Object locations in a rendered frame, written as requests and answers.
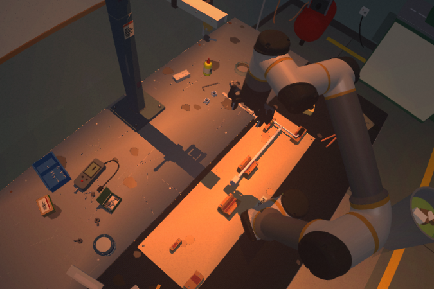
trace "trash can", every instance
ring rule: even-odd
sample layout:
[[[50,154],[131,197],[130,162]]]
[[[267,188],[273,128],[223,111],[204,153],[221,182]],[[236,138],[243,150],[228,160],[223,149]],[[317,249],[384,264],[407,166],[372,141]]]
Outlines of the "trash can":
[[[434,188],[420,187],[392,206],[392,226],[384,248],[397,250],[434,243],[434,226],[417,223],[413,215],[416,207],[434,213]]]

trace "blue tray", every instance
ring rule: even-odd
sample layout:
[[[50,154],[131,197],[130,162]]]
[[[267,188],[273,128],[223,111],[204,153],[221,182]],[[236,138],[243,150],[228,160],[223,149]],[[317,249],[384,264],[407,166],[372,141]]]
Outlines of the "blue tray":
[[[71,180],[71,177],[58,161],[53,152],[45,155],[39,161],[32,164],[32,166],[45,186],[52,193]]]

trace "electrical outlet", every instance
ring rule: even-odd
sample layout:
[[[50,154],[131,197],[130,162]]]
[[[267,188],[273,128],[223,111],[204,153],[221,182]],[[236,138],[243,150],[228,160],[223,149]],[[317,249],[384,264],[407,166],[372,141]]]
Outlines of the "electrical outlet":
[[[360,15],[363,15],[366,17],[366,15],[368,15],[368,13],[369,13],[369,9],[363,6],[359,13],[360,13]]]

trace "whiteboard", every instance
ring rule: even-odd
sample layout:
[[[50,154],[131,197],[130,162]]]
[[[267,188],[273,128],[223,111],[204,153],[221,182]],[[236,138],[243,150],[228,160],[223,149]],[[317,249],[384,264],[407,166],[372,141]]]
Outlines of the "whiteboard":
[[[425,121],[434,114],[434,45],[394,23],[360,79]]]

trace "device screen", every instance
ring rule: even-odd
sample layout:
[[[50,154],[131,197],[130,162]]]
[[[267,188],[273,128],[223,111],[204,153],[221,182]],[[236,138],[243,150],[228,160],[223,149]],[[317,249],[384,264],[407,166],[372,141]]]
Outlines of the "device screen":
[[[95,175],[95,173],[100,169],[101,167],[97,164],[95,164],[94,162],[92,162],[88,168],[85,170],[85,175],[87,175],[88,177],[93,177]]]

